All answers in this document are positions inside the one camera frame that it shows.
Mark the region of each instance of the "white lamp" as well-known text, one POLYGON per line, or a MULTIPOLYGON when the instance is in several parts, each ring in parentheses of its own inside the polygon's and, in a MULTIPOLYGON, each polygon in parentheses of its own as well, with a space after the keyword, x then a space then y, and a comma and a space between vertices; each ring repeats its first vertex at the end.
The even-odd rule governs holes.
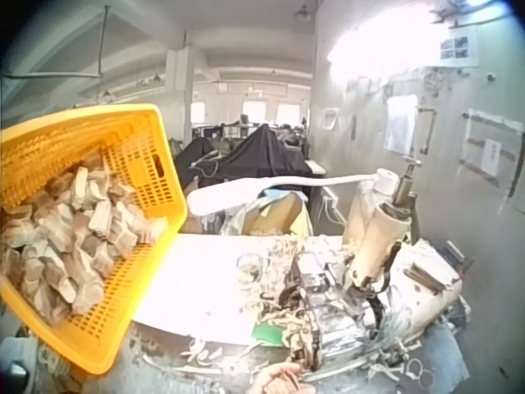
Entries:
POLYGON ((261 191, 279 185, 331 186, 342 183, 377 180, 378 175, 351 175, 337 178, 302 178, 301 176, 276 176, 273 178, 242 178, 236 181, 204 187, 189 193, 189 211, 195 216, 229 209, 254 201, 261 191))

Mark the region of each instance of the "machine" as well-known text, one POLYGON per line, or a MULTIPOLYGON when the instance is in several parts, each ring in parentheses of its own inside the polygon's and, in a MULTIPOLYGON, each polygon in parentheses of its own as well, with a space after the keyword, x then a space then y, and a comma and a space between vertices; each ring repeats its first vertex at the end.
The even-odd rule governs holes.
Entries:
MULTIPOLYGON (((316 371, 317 375, 339 373, 356 360, 366 364, 371 357, 393 364, 406 354, 404 343, 421 335, 459 298, 461 281, 437 255, 432 258, 441 265, 433 273, 427 271, 434 264, 430 259, 419 262, 424 268, 413 263, 414 254, 435 251, 426 241, 418 243, 417 195, 412 185, 414 168, 421 162, 409 157, 405 160, 408 169, 400 179, 394 178, 395 187, 377 185, 381 191, 393 190, 391 195, 380 193, 372 198, 356 194, 349 217, 360 222, 361 229, 358 243, 347 248, 343 258, 306 245, 286 275, 279 305, 304 310, 306 322, 287 338, 290 358, 313 375, 316 371), (364 208, 363 201, 376 204, 364 208), (426 287, 424 294, 421 287, 426 287)), ((377 193, 373 185, 368 192, 377 193)), ((347 239, 355 235, 355 229, 348 227, 347 239)))

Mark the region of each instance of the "basket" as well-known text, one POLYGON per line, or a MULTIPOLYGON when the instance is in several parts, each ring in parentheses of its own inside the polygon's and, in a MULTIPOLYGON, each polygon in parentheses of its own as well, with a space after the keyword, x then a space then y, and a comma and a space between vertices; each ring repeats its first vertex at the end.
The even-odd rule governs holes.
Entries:
POLYGON ((154 245, 139 245, 115 263, 104 302, 85 316, 47 325, 13 285, 0 277, 0 294, 13 312, 56 352, 89 373, 106 372, 140 297, 184 223, 185 198, 157 107, 111 105, 54 113, 2 131, 2 206, 15 208, 71 165, 101 150, 110 168, 133 186, 146 217, 170 226, 154 245))

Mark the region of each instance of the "window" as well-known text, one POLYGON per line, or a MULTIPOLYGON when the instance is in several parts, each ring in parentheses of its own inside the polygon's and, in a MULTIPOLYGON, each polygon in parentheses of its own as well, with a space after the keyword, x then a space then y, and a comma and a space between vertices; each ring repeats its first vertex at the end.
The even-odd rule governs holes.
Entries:
POLYGON ((206 121, 206 104, 203 102, 191 103, 191 123, 202 124, 206 121))
POLYGON ((263 101, 245 101, 243 114, 248 115, 249 121, 261 123, 266 121, 266 103, 263 101))
POLYGON ((301 122, 301 108, 297 104, 279 104, 277 107, 277 123, 291 126, 301 122))

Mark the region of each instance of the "black cover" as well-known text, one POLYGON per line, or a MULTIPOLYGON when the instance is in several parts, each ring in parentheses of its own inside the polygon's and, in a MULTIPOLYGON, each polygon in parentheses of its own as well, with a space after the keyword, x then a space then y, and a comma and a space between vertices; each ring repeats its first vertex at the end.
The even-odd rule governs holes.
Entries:
POLYGON ((191 141, 182 152, 177 154, 175 157, 175 169, 177 170, 182 190, 191 183, 195 175, 198 175, 198 173, 196 174, 189 170, 191 164, 213 150, 213 145, 210 141, 199 137, 191 141))
POLYGON ((216 171, 211 163, 203 163, 201 168, 216 181, 245 177, 313 176, 303 155, 300 152, 291 152, 286 149, 284 144, 277 139, 276 133, 266 124, 260 126, 234 151, 222 158, 218 162, 216 171))

